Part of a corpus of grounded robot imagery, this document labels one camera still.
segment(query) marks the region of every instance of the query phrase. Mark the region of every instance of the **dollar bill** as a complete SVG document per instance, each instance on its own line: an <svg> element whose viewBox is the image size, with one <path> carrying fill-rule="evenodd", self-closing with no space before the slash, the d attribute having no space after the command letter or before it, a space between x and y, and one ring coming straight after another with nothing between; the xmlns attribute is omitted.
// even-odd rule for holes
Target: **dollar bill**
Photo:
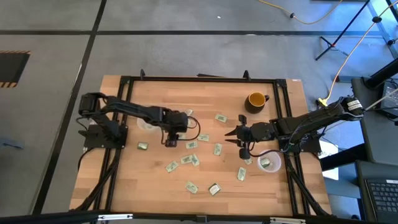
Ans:
<svg viewBox="0 0 398 224"><path fill-rule="evenodd" d="M220 190L221 190L221 187L217 183L214 183L213 185L211 185L209 187L209 192L210 192L211 196L214 196Z"/></svg>
<svg viewBox="0 0 398 224"><path fill-rule="evenodd" d="M191 116L191 114L193 113L192 109L186 109L185 113L187 114L187 116Z"/></svg>
<svg viewBox="0 0 398 224"><path fill-rule="evenodd" d="M196 147L198 147L198 142L197 142L197 141L187 142L187 143L185 143L185 147L186 147L187 149L196 148Z"/></svg>
<svg viewBox="0 0 398 224"><path fill-rule="evenodd" d="M246 169L243 167L239 167L238 171L238 180L244 181L244 178L246 177Z"/></svg>
<svg viewBox="0 0 398 224"><path fill-rule="evenodd" d="M192 155L181 157L181 164L187 164L192 162Z"/></svg>
<svg viewBox="0 0 398 224"><path fill-rule="evenodd" d="M199 141L209 141L209 135L208 134L199 134L198 140Z"/></svg>
<svg viewBox="0 0 398 224"><path fill-rule="evenodd" d="M139 142L137 149L141 149L141 150L147 150L148 149L148 143L146 142Z"/></svg>
<svg viewBox="0 0 398 224"><path fill-rule="evenodd" d="M178 134L178 139L186 139L187 135L186 134Z"/></svg>
<svg viewBox="0 0 398 224"><path fill-rule="evenodd" d="M221 114L216 114L216 120L221 121L221 122L226 122L226 116L221 115Z"/></svg>
<svg viewBox="0 0 398 224"><path fill-rule="evenodd" d="M222 149L223 145L220 143L216 143L216 145L214 146L214 151L213 154L216 156L221 155L221 149Z"/></svg>
<svg viewBox="0 0 398 224"><path fill-rule="evenodd" d="M193 154L193 155L192 155L192 165L193 165L193 166L198 166L199 163L200 163L200 161L199 161L197 155L196 155L196 154Z"/></svg>
<svg viewBox="0 0 398 224"><path fill-rule="evenodd" d="M198 192L198 187L193 184L192 182L187 182L187 184L185 184L185 188L189 191L191 191L191 193L196 194Z"/></svg>
<svg viewBox="0 0 398 224"><path fill-rule="evenodd" d="M178 163L176 161L171 162L169 165L167 165L166 170L167 172L172 172L178 167Z"/></svg>
<svg viewBox="0 0 398 224"><path fill-rule="evenodd" d="M245 159L244 163L246 163L246 165L250 165L250 164L253 163L253 161L251 160L251 158L250 159Z"/></svg>
<svg viewBox="0 0 398 224"><path fill-rule="evenodd" d="M260 165L261 165L263 168L266 168L266 167L269 166L270 164L271 164L271 161L270 161L267 157L262 158L262 159L260 160Z"/></svg>

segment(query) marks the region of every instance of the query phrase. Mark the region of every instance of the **clear plastic cup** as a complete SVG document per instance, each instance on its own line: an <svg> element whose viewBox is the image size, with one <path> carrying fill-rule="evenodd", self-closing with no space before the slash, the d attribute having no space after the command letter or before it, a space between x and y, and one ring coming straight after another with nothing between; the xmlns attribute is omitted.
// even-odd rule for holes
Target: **clear plastic cup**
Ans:
<svg viewBox="0 0 398 224"><path fill-rule="evenodd" d="M264 168L261 165L261 162L260 162L261 159L263 159L263 158L268 158L270 160L270 162L271 162L271 164L269 164L269 166L267 166L266 168ZM278 155L277 152L267 153L267 154L265 154L265 155L263 155L261 157L258 157L258 159L257 159L258 168L260 170L264 171L264 172L277 172L280 169L281 165L282 165L282 161L281 161L280 156Z"/></svg>
<svg viewBox="0 0 398 224"><path fill-rule="evenodd" d="M160 127L148 124L141 118L137 118L137 125L138 125L138 128L140 128L141 130L145 130L148 133L152 133L152 132L160 129Z"/></svg>

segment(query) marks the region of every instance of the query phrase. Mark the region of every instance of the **keyboard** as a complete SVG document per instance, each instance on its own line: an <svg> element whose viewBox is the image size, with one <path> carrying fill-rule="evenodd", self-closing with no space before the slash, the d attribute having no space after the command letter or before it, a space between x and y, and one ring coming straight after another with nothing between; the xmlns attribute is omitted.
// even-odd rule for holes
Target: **keyboard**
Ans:
<svg viewBox="0 0 398 224"><path fill-rule="evenodd" d="M395 214L398 218L398 180L368 179L365 182L376 217Z"/></svg>

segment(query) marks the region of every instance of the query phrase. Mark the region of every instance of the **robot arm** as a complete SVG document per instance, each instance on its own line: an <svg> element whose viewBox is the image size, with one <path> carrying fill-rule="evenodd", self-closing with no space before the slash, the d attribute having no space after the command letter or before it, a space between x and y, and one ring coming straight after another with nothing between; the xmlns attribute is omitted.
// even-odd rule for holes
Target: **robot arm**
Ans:
<svg viewBox="0 0 398 224"><path fill-rule="evenodd" d="M272 119L269 123L255 123L246 127L246 117L239 115L240 126L225 136L236 135L238 140L227 140L242 147L240 157L249 159L249 143L278 139L288 145L299 144L308 133L324 128L337 121L356 121L363 117L361 103L353 97L341 97L338 101L319 110L298 117Z"/></svg>
<svg viewBox="0 0 398 224"><path fill-rule="evenodd" d="M103 99L106 103L102 108L100 107L100 99ZM188 116L185 113L159 106L145 107L119 100L115 96L106 96L103 93L87 93L81 96L79 114L84 118L93 119L101 127L107 140L118 141L122 136L123 127L117 121L111 121L106 116L106 113L110 112L142 118L153 126L161 127L168 133L166 147L177 146L177 133L187 132ZM89 131L80 131L80 133L87 136Z"/></svg>

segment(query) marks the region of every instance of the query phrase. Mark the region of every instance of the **concrete floor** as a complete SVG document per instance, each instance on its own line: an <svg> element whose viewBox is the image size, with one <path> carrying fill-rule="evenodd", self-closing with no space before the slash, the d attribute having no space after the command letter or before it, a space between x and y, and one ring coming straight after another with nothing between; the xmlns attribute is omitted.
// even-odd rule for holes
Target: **concrete floor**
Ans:
<svg viewBox="0 0 398 224"><path fill-rule="evenodd" d="M313 21L335 3L291 0L278 4ZM100 0L5 0L0 2L0 29L90 30L99 5ZM305 26L255 0L113 0L107 3L99 29L342 30L361 5L345 2L324 21ZM365 9L350 30L366 30L371 18ZM338 46L349 52L358 40L344 37ZM0 110L0 136L25 144L21 151L0 149L1 217L29 213L87 41L85 35L0 35L0 50L32 51L17 88L0 89L0 104L6 105ZM138 75L142 68L148 76L208 73L241 77L249 70L254 78L301 79L308 109L314 110L314 100L327 95L331 79L345 59L339 52L328 52L314 61L325 47L317 36L97 36L79 95L98 91L103 75ZM392 59L382 38L368 37L341 74L368 76ZM337 83L330 101L351 94L350 84ZM76 107L74 111L71 121L78 116ZM44 206L46 213L68 209L82 153L83 138L78 130L71 122ZM363 142L359 123L338 126L326 137L345 148Z"/></svg>

